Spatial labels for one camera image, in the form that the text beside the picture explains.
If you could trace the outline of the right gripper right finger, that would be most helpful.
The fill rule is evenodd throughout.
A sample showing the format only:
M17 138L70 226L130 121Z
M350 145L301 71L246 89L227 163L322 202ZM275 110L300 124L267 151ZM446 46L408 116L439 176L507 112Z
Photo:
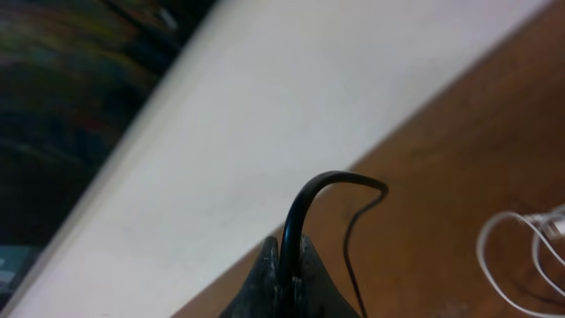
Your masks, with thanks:
M299 265L299 276L295 280L296 317L359 318L336 288L313 242L306 235L301 238Z

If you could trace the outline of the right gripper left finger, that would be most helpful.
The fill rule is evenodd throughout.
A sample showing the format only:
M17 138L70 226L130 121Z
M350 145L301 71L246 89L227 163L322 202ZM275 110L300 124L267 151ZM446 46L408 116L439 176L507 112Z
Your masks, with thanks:
M220 318L268 318L276 317L278 242L269 236L248 276L234 299L220 313Z

